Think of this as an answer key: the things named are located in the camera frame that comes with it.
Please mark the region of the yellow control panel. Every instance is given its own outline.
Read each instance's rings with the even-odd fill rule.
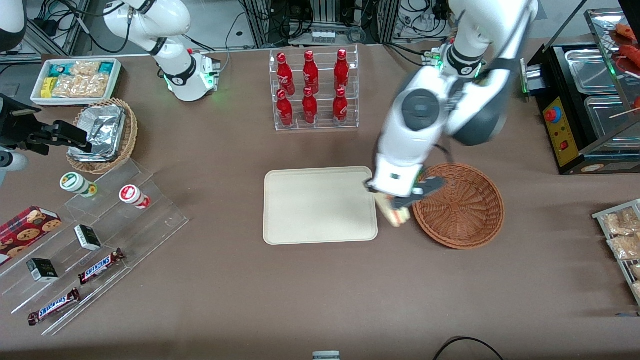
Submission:
[[[552,102],[542,113],[547,124],[547,131],[551,137],[556,159],[560,166],[565,166],[578,157],[578,147],[573,139],[569,123],[564,115],[564,108],[560,98]]]

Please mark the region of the acrylic bottle rack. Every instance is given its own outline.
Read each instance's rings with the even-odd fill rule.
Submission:
[[[333,100],[335,98],[335,88],[333,87],[333,68],[337,61],[339,49],[347,51],[347,62],[349,63],[349,85],[346,87],[345,98],[349,103],[347,107],[347,119],[342,126],[336,126],[333,123]],[[302,69],[305,66],[305,56],[299,49],[279,49],[271,50],[269,53],[269,78],[271,80],[271,102],[273,103],[273,118],[276,130],[309,130],[309,129],[344,129],[349,127],[358,127],[360,123],[360,112],[358,100],[360,92],[358,89],[358,47],[342,46],[342,47],[314,47],[314,59],[318,65],[320,77],[320,91],[315,95],[318,103],[318,119],[314,125],[305,122],[302,109],[302,99],[304,98],[303,89],[305,81]],[[278,83],[278,62],[276,55],[284,53],[287,55],[287,63],[293,71],[293,83],[296,86],[296,92],[289,98],[293,107],[293,126],[284,127],[278,116],[278,108],[276,107],[276,92],[280,88]]]
[[[162,194],[151,177],[135,161],[128,160],[96,180],[95,197],[85,199],[76,195],[57,210],[63,224],[0,268],[3,309],[7,307],[14,316],[23,318],[27,327],[30,313],[77,288],[80,302],[32,327],[42,335],[55,335],[184,226],[189,220]],[[126,184],[139,187],[151,198],[151,205],[137,209],[120,201],[118,192]],[[89,251],[80,246],[74,232],[79,224],[93,228],[102,244],[100,250]],[[81,286],[78,274],[117,248],[122,249],[126,258]],[[31,258],[50,259],[59,279],[49,284],[34,281],[26,265]]]

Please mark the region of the beige tray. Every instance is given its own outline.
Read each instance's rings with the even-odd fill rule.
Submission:
[[[378,235],[367,167],[274,170],[264,178],[262,236],[270,245],[370,241]]]

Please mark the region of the metal tray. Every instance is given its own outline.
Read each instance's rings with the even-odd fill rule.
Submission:
[[[614,131],[628,120],[627,115],[609,119],[610,116],[625,111],[619,96],[591,96],[584,101],[584,106],[587,108],[591,125],[599,138]],[[613,138],[606,146],[614,148],[640,147],[640,124],[628,128]]]
[[[616,94],[616,87],[600,51],[572,50],[564,57],[579,92],[585,95]]]

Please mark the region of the small black box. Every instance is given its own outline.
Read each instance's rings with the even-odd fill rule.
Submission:
[[[27,267],[35,281],[54,282],[58,279],[58,273],[53,268],[51,260],[32,258],[27,261]]]
[[[76,232],[76,238],[80,241],[80,246],[87,250],[98,251],[102,246],[95,231],[87,225],[78,225],[74,228]]]

